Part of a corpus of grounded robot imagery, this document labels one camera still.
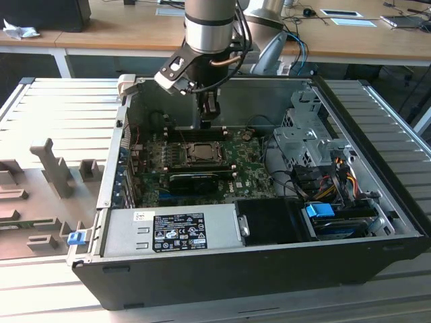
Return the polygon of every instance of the blue drive bracket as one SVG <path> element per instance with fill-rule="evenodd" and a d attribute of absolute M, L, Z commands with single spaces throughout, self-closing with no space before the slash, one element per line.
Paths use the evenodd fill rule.
<path fill-rule="evenodd" d="M 70 246 L 86 244 L 86 231 L 76 231 L 69 234 L 67 244 Z"/>
<path fill-rule="evenodd" d="M 328 203 L 315 203 L 306 208 L 308 217 L 334 217 L 334 210 Z"/>

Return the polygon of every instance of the floor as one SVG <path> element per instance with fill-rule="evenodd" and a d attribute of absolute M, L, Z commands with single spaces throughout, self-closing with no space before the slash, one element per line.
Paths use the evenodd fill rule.
<path fill-rule="evenodd" d="M 71 64 L 75 76 L 80 78 L 115 78 L 125 73 L 151 77 L 164 60 L 164 58 L 72 56 Z M 392 107 L 398 110 L 426 69 L 426 67 L 386 66 L 380 70 L 378 77 L 371 84 Z M 347 65 L 307 63 L 302 75 L 309 75 L 311 70 L 317 71 L 325 79 L 343 79 Z M 367 65 L 354 65 L 350 67 L 350 70 L 354 70 L 361 79 L 375 72 L 374 67 Z M 408 82 L 405 81 L 406 75 L 411 75 L 411 80 Z M 55 60 L 50 55 L 0 54 L 0 106 L 23 77 L 60 77 L 60 75 Z M 407 117 L 411 108 L 418 103 L 430 86 L 431 73 L 428 73 L 414 94 L 406 101 L 401 111 L 402 117 Z M 429 106 L 431 106 L 431 100 L 426 104 L 426 107 Z M 424 138 L 425 140 L 431 139 L 431 129 L 424 133 Z"/>

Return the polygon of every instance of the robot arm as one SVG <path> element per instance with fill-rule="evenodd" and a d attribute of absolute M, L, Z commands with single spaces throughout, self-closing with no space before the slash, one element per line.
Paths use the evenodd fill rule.
<path fill-rule="evenodd" d="M 278 59 L 286 41 L 280 37 L 285 34 L 280 18 L 283 2 L 252 0 L 243 12 L 238 0 L 185 1 L 185 41 L 154 78 L 170 93 L 196 94 L 201 128 L 210 127 L 220 114 L 218 87 L 240 70 L 248 53 L 261 53 L 249 69 L 258 74 Z M 274 44 L 277 49 L 268 50 Z"/>

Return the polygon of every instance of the power supply label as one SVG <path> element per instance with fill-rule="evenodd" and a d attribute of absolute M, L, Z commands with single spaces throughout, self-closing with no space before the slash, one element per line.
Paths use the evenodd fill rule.
<path fill-rule="evenodd" d="M 156 215 L 153 227 L 153 250 L 171 252 L 207 249 L 203 213 Z"/>

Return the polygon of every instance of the wooden desk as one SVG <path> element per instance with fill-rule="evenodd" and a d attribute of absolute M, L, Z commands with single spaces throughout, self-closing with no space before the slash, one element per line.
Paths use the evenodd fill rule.
<path fill-rule="evenodd" d="M 90 5 L 90 25 L 81 33 L 62 33 L 58 47 L 175 51 L 183 41 L 184 17 L 156 15 L 156 4 L 90 0 Z"/>
<path fill-rule="evenodd" d="M 302 0 L 303 5 L 311 5 L 319 17 L 325 16 L 320 9 L 340 9 L 358 11 L 363 18 L 378 19 L 381 15 L 398 15 L 398 11 L 393 8 L 383 6 L 383 0 Z M 412 1 L 397 1 L 397 5 L 405 13 L 408 8 L 425 10 L 426 5 Z M 285 10 L 284 15 L 297 15 L 302 17 L 303 7 L 297 5 L 295 8 Z M 431 34 L 426 34 L 420 30 L 392 30 L 388 23 L 379 20 L 372 21 L 377 27 L 356 27 L 337 26 L 331 20 L 325 19 L 329 24 L 326 26 L 320 19 L 301 19 L 298 25 L 301 39 L 309 47 L 310 61 L 321 61 L 326 57 L 326 61 L 334 63 L 358 63 L 361 61 L 379 60 L 411 61 L 416 65 L 423 61 L 421 65 L 431 63 Z M 293 23 L 287 23 L 291 31 L 295 31 Z M 285 55 L 296 55 L 298 45 L 286 45 Z"/>
<path fill-rule="evenodd" d="M 397 15 L 383 6 L 383 0 L 301 0 L 319 9 L 358 11 L 364 18 Z M 398 0 L 404 12 L 407 8 L 425 9 L 426 5 Z M 103 2 L 90 0 L 91 22 L 82 33 L 44 32 L 33 40 L 11 40 L 0 35 L 0 52 L 51 54 L 62 77 L 73 77 L 68 55 L 104 55 L 130 57 L 169 57 L 184 37 L 184 17 L 155 15 L 157 5 L 137 2 L 124 6 L 121 0 Z M 302 17 L 297 5 L 284 14 Z M 431 34 L 419 30 L 391 30 L 383 21 L 373 21 L 372 27 L 337 26 L 331 20 L 302 19 L 300 36 L 309 47 L 308 61 L 321 63 L 362 63 L 375 65 L 426 66 L 431 62 Z M 287 23 L 293 31 L 293 23 Z M 282 59 L 289 63 L 298 54 L 298 44 L 288 42 Z"/>
<path fill-rule="evenodd" d="M 59 30 L 43 30 L 39 37 L 18 40 L 0 32 L 0 46 L 55 47 L 55 41 L 60 35 L 61 31 Z"/>

